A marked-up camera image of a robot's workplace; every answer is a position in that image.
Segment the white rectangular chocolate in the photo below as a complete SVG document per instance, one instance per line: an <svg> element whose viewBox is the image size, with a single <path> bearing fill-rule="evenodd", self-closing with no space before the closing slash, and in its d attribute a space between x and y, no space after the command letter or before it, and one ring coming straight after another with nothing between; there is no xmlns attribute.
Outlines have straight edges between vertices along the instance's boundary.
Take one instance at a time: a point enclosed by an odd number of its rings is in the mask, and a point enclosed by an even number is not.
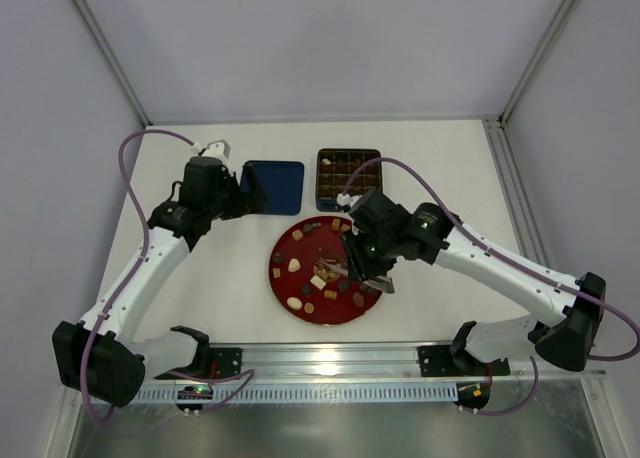
<svg viewBox="0 0 640 458"><path fill-rule="evenodd" d="M314 275L310 279L310 283L320 290L322 290L326 286L326 282L322 278L318 277L317 275Z"/></svg>

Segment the metal tongs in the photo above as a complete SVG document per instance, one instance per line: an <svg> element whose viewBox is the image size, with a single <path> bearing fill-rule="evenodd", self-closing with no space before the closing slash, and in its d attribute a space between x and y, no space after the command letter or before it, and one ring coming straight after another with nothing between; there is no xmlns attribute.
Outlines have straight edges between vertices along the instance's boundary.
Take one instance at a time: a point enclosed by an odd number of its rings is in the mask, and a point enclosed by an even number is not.
<svg viewBox="0 0 640 458"><path fill-rule="evenodd" d="M314 264L314 274L326 283L348 277L347 260L330 250L319 248Z"/></svg>

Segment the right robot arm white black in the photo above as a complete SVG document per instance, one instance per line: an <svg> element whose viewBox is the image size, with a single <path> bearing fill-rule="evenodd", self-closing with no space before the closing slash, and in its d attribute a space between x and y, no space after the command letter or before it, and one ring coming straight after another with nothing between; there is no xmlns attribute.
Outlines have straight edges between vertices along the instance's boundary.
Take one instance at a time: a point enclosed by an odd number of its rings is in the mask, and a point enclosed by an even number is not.
<svg viewBox="0 0 640 458"><path fill-rule="evenodd" d="M449 346L459 373L529 356L569 372L585 369L603 315L601 277L575 278L538 265L494 245L434 203L409 212L376 189L341 194L337 203L353 224L342 237L351 280L387 283L398 259L422 261L467 276L526 310L520 318L464 323Z"/></svg>

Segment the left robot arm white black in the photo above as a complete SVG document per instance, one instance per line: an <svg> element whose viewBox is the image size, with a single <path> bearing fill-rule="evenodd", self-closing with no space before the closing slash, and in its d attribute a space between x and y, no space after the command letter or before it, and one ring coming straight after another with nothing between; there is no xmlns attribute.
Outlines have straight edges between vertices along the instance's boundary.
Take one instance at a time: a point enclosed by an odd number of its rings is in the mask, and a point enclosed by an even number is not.
<svg viewBox="0 0 640 458"><path fill-rule="evenodd" d="M216 220L261 212L267 196L250 164L239 178L212 157L195 157L184 168L178 197L143 217L143 241L117 281L75 324L63 321L52 341L62 383L86 400L128 405L142 384L162 375L197 378L209 361L206 333L183 325L136 342L150 305L175 269Z"/></svg>

